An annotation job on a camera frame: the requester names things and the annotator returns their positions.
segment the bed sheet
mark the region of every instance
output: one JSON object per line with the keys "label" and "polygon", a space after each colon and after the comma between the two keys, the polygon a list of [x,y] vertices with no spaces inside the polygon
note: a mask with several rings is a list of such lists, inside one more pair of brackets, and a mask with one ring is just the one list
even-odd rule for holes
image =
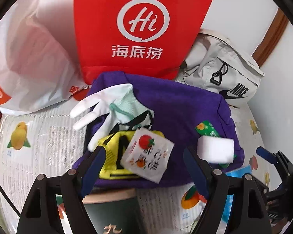
{"label": "bed sheet", "polygon": [[[75,119],[69,117],[69,112],[76,103],[71,98],[33,114],[3,116],[0,128],[0,184],[19,211],[38,174],[44,173],[48,177],[62,175],[82,155],[85,129],[74,131],[72,125],[80,116]],[[256,156],[255,152],[258,146],[263,146],[263,141],[260,131],[254,127],[256,122],[248,105],[230,109],[240,145],[245,151],[244,166],[250,164],[252,174],[267,182],[268,164]],[[14,150],[8,148],[8,145],[11,134],[20,122],[27,124],[30,147]],[[188,209],[182,207],[182,198],[192,185],[137,190],[149,234],[190,232],[204,208],[202,201]],[[0,205],[10,233],[16,233],[19,218],[2,195]],[[70,233],[69,228],[65,229],[66,233]]]}

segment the white nike bag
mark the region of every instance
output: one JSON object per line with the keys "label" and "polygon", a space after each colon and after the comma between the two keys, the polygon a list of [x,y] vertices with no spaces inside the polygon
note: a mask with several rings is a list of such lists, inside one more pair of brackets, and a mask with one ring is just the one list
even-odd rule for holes
{"label": "white nike bag", "polygon": [[237,107],[254,96],[265,75],[227,37],[206,29],[201,29],[185,63],[186,84],[219,93]]}

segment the tomato illustration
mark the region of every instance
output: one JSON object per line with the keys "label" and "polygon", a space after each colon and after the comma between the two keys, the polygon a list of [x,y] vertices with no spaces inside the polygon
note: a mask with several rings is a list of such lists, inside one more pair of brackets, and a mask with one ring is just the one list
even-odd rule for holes
{"label": "tomato illustration", "polygon": [[143,135],[139,138],[139,146],[146,150],[154,146],[154,138],[149,135]]}

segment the black strap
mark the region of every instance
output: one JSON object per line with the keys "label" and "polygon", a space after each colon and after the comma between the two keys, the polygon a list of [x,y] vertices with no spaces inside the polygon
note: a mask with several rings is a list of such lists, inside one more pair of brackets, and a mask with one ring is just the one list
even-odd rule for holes
{"label": "black strap", "polygon": [[123,157],[123,149],[128,148],[129,141],[127,139],[127,136],[122,135],[119,137],[119,143],[118,143],[118,156],[117,156],[117,161],[116,161],[116,168],[117,169],[123,169],[121,165],[121,158]]}
{"label": "black strap", "polygon": [[137,117],[135,117],[134,119],[132,119],[131,121],[129,121],[128,123],[125,123],[125,124],[116,124],[112,130],[110,131],[109,134],[113,134],[113,133],[117,133],[119,132],[119,126],[120,125],[124,125],[124,126],[129,126],[129,128],[127,129],[127,131],[130,131],[130,130],[133,130],[133,127],[141,124],[147,116],[150,116],[150,124],[149,125],[145,125],[143,126],[144,128],[146,129],[150,129],[151,125],[153,125],[153,117],[152,117],[152,113],[147,110],[145,112],[143,112],[142,114],[138,115]]}
{"label": "black strap", "polygon": [[[222,69],[226,67],[226,71],[224,73],[222,73]],[[214,74],[212,74],[212,77],[210,79],[210,82],[217,85],[217,86],[220,86],[221,83],[222,83],[222,76],[227,74],[229,70],[229,66],[227,63],[223,63],[222,67],[220,68],[220,70],[216,71]]]}

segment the bag strap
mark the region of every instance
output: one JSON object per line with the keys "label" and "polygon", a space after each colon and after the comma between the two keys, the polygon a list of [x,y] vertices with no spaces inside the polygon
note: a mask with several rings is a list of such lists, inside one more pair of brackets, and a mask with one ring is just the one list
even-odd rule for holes
{"label": "bag strap", "polygon": [[117,169],[124,169],[121,165],[121,158],[123,157],[123,148],[127,149],[129,145],[129,141],[127,136],[122,135],[119,137],[119,143],[118,143],[118,154],[117,154],[117,160],[116,160],[116,168]]}
{"label": "bag strap", "polygon": [[125,123],[125,124],[120,124],[120,123],[116,124],[112,128],[112,130],[110,131],[109,134],[117,133],[119,131],[119,126],[120,125],[129,126],[129,128],[127,129],[128,131],[133,130],[133,128],[135,126],[140,125],[146,119],[146,117],[148,115],[150,116],[150,124],[145,125],[143,127],[146,128],[146,129],[150,129],[150,127],[153,125],[153,117],[152,117],[152,113],[149,110],[147,110],[147,111],[143,112],[142,114],[138,115],[137,117],[135,117],[134,119],[132,119],[131,121]]}

